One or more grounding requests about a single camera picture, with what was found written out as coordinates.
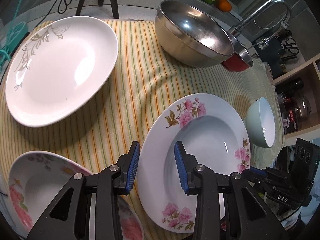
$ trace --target wooden shelf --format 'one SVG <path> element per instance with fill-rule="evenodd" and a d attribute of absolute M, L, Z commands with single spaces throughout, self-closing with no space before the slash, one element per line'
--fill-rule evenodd
<path fill-rule="evenodd" d="M 320 137 L 320 72 L 317 63 L 320 66 L 320 53 L 274 80 L 274 84 L 279 85 L 282 82 L 301 77 L 305 86 L 298 94 L 305 95 L 309 99 L 312 110 L 308 119 L 299 121 L 298 131 L 284 136 L 285 146 L 295 144 L 298 137 L 304 140 Z"/>

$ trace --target white oval plate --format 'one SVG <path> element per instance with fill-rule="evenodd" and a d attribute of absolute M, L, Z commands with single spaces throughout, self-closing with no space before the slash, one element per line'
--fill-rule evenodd
<path fill-rule="evenodd" d="M 197 196 L 181 188 L 174 144 L 216 173 L 230 175 L 250 166 L 250 145 L 236 110 L 211 94 L 193 94 L 170 105 L 151 127 L 143 143 L 137 171 L 143 208 L 159 226 L 176 233 L 191 233 Z M 220 217 L 224 216 L 219 194 Z"/>
<path fill-rule="evenodd" d="M 42 212 L 75 173 L 93 173 L 63 156 L 31 151 L 20 155 L 9 172 L 9 198 L 16 212 L 15 224 L 23 224 L 27 235 Z M 118 197 L 120 222 L 124 240 L 143 240 L 143 228 L 137 214 L 128 203 Z M 92 195 L 89 239 L 95 239 L 95 194 Z"/>
<path fill-rule="evenodd" d="M 74 16 L 47 25 L 11 61 L 5 87 L 10 113 L 29 127 L 60 121 L 95 95 L 117 56 L 116 34 L 102 20 Z"/>

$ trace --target orange fruit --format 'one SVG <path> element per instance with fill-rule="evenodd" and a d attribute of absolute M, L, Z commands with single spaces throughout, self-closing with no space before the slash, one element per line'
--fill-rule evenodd
<path fill-rule="evenodd" d="M 232 9 L 231 4 L 227 0 L 216 0 L 214 5 L 223 12 L 229 12 Z"/>

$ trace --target silver bolt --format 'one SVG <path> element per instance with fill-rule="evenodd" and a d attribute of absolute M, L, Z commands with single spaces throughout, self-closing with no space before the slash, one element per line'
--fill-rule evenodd
<path fill-rule="evenodd" d="M 119 169 L 119 166 L 114 164 L 114 165 L 111 165 L 109 169 L 111 171 L 117 171 Z"/>
<path fill-rule="evenodd" d="M 233 172 L 232 173 L 232 177 L 235 179 L 240 179 L 241 178 L 241 174 L 239 172 Z"/>
<path fill-rule="evenodd" d="M 205 169 L 205 166 L 202 165 L 202 164 L 198 164 L 198 165 L 196 166 L 196 170 L 197 170 L 197 171 L 203 171 L 204 169 Z"/>
<path fill-rule="evenodd" d="M 82 178 L 82 173 L 76 173 L 75 175 L 73 175 L 74 179 L 81 179 Z"/>

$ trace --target chrome faucet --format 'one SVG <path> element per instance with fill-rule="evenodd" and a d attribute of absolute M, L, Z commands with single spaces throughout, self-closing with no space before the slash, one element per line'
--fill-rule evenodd
<path fill-rule="evenodd" d="M 247 27 L 247 25 L 249 23 L 251 23 L 260 14 L 262 14 L 264 11 L 266 11 L 268 8 L 270 8 L 271 6 L 273 6 L 276 3 L 283 3 L 287 7 L 287 13 L 286 13 L 285 17 L 281 20 L 279 29 L 274 34 L 272 34 L 268 38 L 261 37 L 261 38 L 257 39 L 256 42 L 257 42 L 257 45 L 259 46 L 259 48 L 265 49 L 269 45 L 269 42 L 272 38 L 277 36 L 282 29 L 287 29 L 289 26 L 288 21 L 291 19 L 292 10 L 291 10 L 290 5 L 285 0 L 267 0 L 264 4 L 262 4 L 259 8 L 257 8 L 251 14 L 249 14 L 245 19 L 243 19 L 241 22 L 239 22 L 236 26 L 232 26 L 228 30 L 228 33 L 230 33 L 234 37 L 238 37 L 241 34 L 241 31 L 245 27 Z"/>

